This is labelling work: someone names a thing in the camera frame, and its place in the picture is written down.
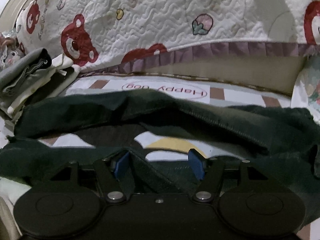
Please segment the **grey bunny plush toy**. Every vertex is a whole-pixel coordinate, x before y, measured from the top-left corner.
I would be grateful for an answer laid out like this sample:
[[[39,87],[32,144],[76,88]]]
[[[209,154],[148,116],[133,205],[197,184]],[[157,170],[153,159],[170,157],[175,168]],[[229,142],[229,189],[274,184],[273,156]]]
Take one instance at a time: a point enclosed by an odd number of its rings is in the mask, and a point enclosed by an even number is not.
[[[1,71],[11,67],[24,57],[15,37],[5,37],[1,34]]]

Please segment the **folded grey clothes stack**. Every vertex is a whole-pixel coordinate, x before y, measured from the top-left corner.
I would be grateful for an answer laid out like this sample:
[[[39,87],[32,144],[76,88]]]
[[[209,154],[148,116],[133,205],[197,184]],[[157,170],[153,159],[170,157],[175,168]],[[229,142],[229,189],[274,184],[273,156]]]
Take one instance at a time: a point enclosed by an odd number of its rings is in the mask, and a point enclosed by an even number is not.
[[[65,54],[52,59],[39,48],[1,71],[1,110],[13,118],[29,97],[42,100],[57,96],[80,72]]]

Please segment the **dark denim jeans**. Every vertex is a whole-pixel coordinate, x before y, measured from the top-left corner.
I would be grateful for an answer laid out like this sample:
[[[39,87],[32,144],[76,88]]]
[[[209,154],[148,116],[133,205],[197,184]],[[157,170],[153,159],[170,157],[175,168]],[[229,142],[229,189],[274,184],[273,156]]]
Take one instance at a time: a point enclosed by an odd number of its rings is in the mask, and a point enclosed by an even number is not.
[[[1,149],[1,176],[33,186],[69,161],[89,165],[126,149],[148,190],[192,193],[187,165],[148,164],[132,144],[145,131],[240,146],[302,198],[304,224],[319,218],[319,126],[304,108],[216,107],[144,89],[49,98],[23,110]]]

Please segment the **white bear print quilt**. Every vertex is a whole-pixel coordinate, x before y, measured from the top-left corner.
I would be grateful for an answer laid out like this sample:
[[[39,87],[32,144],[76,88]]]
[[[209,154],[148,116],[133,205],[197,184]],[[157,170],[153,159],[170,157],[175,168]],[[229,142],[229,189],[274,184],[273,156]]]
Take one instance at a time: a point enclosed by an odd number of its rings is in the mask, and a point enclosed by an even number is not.
[[[16,21],[29,53],[65,54],[83,73],[124,73],[222,55],[319,51],[319,0],[34,0]]]

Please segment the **floral pastel quilt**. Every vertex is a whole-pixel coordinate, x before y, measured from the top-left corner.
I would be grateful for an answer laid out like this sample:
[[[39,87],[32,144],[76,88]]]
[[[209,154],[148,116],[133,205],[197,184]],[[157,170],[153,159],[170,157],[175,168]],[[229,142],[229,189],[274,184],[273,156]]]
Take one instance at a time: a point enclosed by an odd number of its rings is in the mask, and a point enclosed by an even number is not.
[[[291,108],[306,108],[313,116],[313,120],[319,124],[319,56],[309,57],[304,68],[299,73],[293,88]]]

